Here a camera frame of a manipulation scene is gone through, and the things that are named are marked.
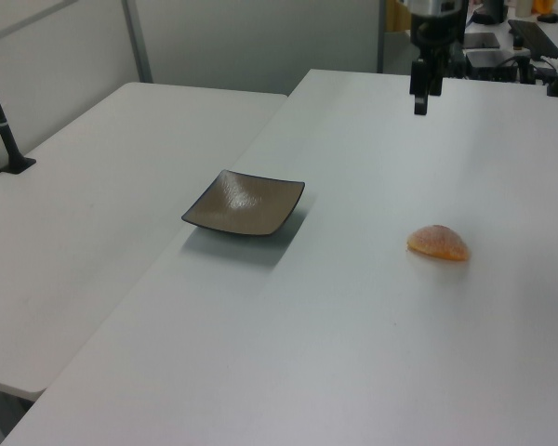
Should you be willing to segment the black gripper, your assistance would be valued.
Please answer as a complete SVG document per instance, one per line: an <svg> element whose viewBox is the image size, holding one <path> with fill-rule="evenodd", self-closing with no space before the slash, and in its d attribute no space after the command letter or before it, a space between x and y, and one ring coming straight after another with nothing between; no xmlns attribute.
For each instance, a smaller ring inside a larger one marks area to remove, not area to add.
<svg viewBox="0 0 558 446"><path fill-rule="evenodd" d="M442 94L445 60L450 48L463 40L466 16L461 12L435 17L411 15L411 43L419 50L420 59L411 66L409 94L414 97L414 113L425 116L428 96ZM432 60L432 79L426 61Z"/></svg>

